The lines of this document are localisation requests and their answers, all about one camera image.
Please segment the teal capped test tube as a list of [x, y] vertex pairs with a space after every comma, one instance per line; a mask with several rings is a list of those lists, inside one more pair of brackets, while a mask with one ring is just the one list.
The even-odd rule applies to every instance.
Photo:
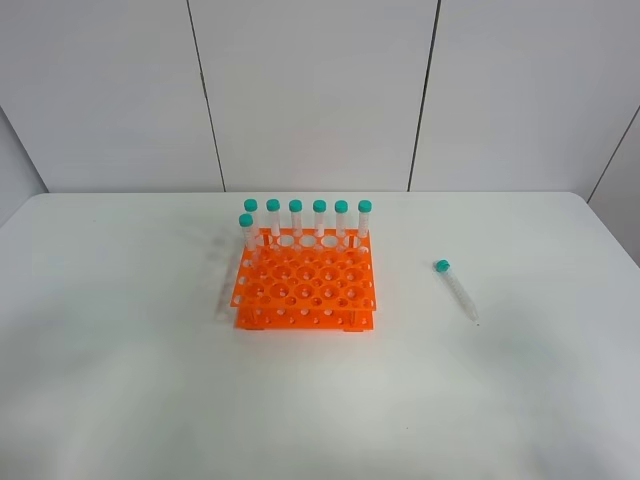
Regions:
[[464, 311], [466, 316], [474, 323], [479, 323], [479, 314], [477, 312], [475, 303], [469, 296], [466, 289], [462, 286], [458, 278], [456, 277], [453, 268], [448, 260], [440, 259], [434, 263], [435, 272], [441, 277], [443, 282], [447, 285], [449, 291], [456, 299], [457, 303]]

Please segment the orange test tube rack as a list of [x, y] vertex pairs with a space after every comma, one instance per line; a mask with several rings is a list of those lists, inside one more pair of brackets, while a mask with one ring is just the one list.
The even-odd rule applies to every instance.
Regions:
[[322, 238], [305, 228], [279, 237], [262, 228], [239, 262], [230, 306], [246, 330], [369, 331], [377, 308], [371, 238], [333, 228]]

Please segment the test tube second row left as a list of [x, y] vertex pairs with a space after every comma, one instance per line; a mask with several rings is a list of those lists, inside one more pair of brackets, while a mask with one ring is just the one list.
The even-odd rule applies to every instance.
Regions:
[[253, 243], [253, 238], [249, 229], [249, 226], [251, 225], [251, 218], [246, 213], [241, 214], [239, 216], [239, 225], [243, 232], [246, 249], [249, 252], [254, 252], [257, 248], [257, 244]]

